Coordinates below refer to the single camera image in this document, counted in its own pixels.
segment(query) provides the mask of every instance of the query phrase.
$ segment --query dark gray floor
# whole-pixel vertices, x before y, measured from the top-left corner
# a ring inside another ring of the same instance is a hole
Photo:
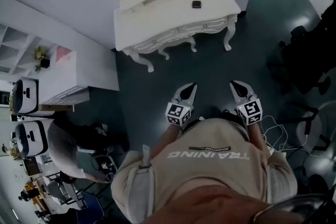
[[[142,144],[153,146],[165,131],[168,126],[164,115],[167,103],[178,87],[190,82],[198,84],[194,116],[210,111],[212,107],[232,109],[231,80],[249,83],[261,99],[264,115],[273,115],[276,119],[280,113],[292,113],[287,106],[291,100],[319,107],[336,99],[334,70],[328,74],[333,83],[327,94],[321,96],[317,89],[313,89],[302,96],[296,88],[281,95],[278,83],[273,81],[266,67],[270,57],[279,55],[279,41],[288,42],[293,28],[303,24],[310,30],[318,22],[319,17],[308,0],[249,0],[246,17],[239,18],[236,24],[237,31],[230,42],[232,51],[224,50],[224,30],[214,35],[196,35],[197,53],[191,52],[189,44],[184,44],[166,50],[171,56],[169,61],[157,53],[146,55],[154,64],[153,73],[148,73],[146,66],[135,63],[123,53],[117,53],[120,92],[99,92],[89,103],[81,106],[81,114],[88,117],[87,114],[94,113],[118,125],[122,119],[114,118],[113,114],[119,114],[119,108],[115,110],[109,104],[116,104],[115,99],[119,99],[131,149],[140,150]],[[265,127],[273,125],[268,120],[263,124]],[[286,129],[288,143],[296,144],[295,126],[286,125]],[[278,130],[270,131],[268,141],[273,144],[279,135]],[[329,159],[334,148],[332,146],[328,152]],[[304,151],[298,151],[289,162],[295,168],[302,165],[305,157]],[[308,175],[319,173],[330,185],[335,177],[332,173],[334,163],[323,166],[323,162],[326,162],[325,158],[310,157],[305,166]]]

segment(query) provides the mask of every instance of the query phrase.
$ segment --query person sitting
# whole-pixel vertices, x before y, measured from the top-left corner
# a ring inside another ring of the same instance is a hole
[[[55,119],[47,132],[49,154],[53,163],[62,171],[62,180],[72,183],[74,178],[86,178],[97,183],[108,183],[83,170],[77,161],[77,146],[101,151],[111,145],[121,145],[126,152],[129,141],[125,133],[104,135],[94,126],[77,126],[65,118]]]
[[[35,198],[35,197],[37,197],[39,195],[40,195],[40,193],[39,193],[39,191],[38,191],[37,188],[31,189],[31,190],[28,190],[28,191],[23,190],[23,191],[21,191],[20,196],[18,197],[18,199],[20,201],[22,201],[22,200],[24,200],[24,201],[30,201],[31,199],[33,199],[33,198]]]

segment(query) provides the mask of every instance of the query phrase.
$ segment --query beige t-shirt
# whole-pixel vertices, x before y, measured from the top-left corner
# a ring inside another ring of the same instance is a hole
[[[154,211],[163,207],[182,185],[195,179],[211,179],[262,201],[267,200],[268,165],[295,180],[281,153],[274,153],[267,160],[247,137],[246,131],[232,122],[209,119],[168,145],[151,161],[155,174]],[[141,155],[127,156],[112,183],[113,198],[124,214],[128,173],[141,163],[140,159]]]

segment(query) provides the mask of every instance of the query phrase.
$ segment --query white vanity table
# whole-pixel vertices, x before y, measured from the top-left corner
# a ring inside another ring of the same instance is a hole
[[[192,1],[201,1],[202,8],[192,8]],[[152,63],[139,54],[157,50],[168,60],[164,49],[184,42],[191,43],[196,52],[193,35],[227,27],[224,48],[229,51],[239,13],[234,0],[120,0],[114,11],[116,49],[153,72]]]

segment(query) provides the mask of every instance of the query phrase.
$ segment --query shelf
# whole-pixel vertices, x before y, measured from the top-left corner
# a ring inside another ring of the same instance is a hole
[[[29,45],[36,39],[35,36],[33,35],[28,35],[27,39],[26,39],[26,42],[25,42],[25,45],[24,47],[18,52],[17,56],[16,56],[16,59],[14,61],[14,66],[11,68],[10,70],[10,74],[13,74],[16,66],[18,65],[18,63],[20,62],[20,60],[22,59],[22,57],[25,55],[25,54],[30,54],[27,52],[27,49],[29,47]]]
[[[31,69],[38,64],[38,61],[34,59],[33,53],[23,54],[20,61],[17,64],[17,67],[24,69]]]
[[[7,26],[0,24],[0,43],[2,42],[5,36],[6,30],[7,30]]]
[[[14,49],[22,49],[26,44],[27,37],[27,34],[8,27],[2,44]]]
[[[13,67],[18,50],[2,45],[0,47],[0,66]]]
[[[11,69],[9,67],[2,67],[2,66],[0,66],[0,72],[2,72],[2,73],[9,73],[10,70]]]
[[[24,68],[20,68],[20,67],[16,67],[15,69],[14,69],[14,72],[12,73],[13,75],[21,75],[21,76],[24,76],[25,75],[25,73],[26,73],[26,69],[24,69]]]

